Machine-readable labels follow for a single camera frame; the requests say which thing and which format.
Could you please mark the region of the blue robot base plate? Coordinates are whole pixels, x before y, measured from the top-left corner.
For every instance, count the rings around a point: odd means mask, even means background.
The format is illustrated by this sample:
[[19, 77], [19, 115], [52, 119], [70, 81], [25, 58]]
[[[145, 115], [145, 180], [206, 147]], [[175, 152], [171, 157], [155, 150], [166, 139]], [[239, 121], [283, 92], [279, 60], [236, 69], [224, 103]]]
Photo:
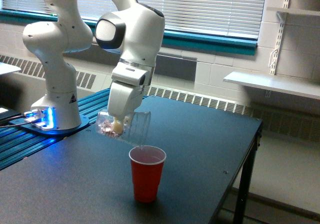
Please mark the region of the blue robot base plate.
[[81, 124], [78, 127], [75, 127], [72, 129], [42, 130], [40, 128], [35, 127], [35, 125], [33, 125], [33, 124], [22, 125], [22, 126], [20, 126], [20, 128], [23, 129], [24, 131], [28, 131], [28, 132], [32, 132], [35, 134], [48, 136], [48, 137], [49, 136], [68, 137], [70, 135], [73, 135], [74, 133], [77, 133], [77, 132], [85, 129], [86, 127], [88, 127], [90, 125], [90, 123], [89, 123], [90, 120], [88, 117], [81, 114], [80, 119], [81, 119]]

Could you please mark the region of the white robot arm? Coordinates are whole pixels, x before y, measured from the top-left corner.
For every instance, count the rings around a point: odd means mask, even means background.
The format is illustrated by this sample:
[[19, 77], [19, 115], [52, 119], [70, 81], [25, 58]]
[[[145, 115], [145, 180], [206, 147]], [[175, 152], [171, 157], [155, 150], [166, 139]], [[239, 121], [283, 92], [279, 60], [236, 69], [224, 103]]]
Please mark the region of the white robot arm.
[[113, 130], [120, 133], [151, 84], [164, 37], [163, 13], [138, 0], [112, 0], [117, 10], [102, 15], [92, 31], [80, 15], [78, 0], [44, 2], [57, 21], [35, 22], [23, 30], [23, 43], [40, 60], [46, 84], [45, 95], [31, 105], [25, 122], [45, 132], [81, 125], [76, 70], [63, 55], [87, 50], [96, 41], [103, 50], [120, 54], [107, 108]]

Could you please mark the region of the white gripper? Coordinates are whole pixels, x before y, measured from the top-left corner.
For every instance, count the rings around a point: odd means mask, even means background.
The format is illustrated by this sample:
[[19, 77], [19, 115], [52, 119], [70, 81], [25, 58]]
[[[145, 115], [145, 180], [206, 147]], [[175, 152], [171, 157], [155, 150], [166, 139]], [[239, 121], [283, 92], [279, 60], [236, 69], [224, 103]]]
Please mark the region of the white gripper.
[[123, 132], [130, 125], [129, 116], [142, 103], [144, 87], [151, 84], [153, 67], [130, 61], [119, 61], [111, 74], [108, 114], [113, 118], [112, 131]]

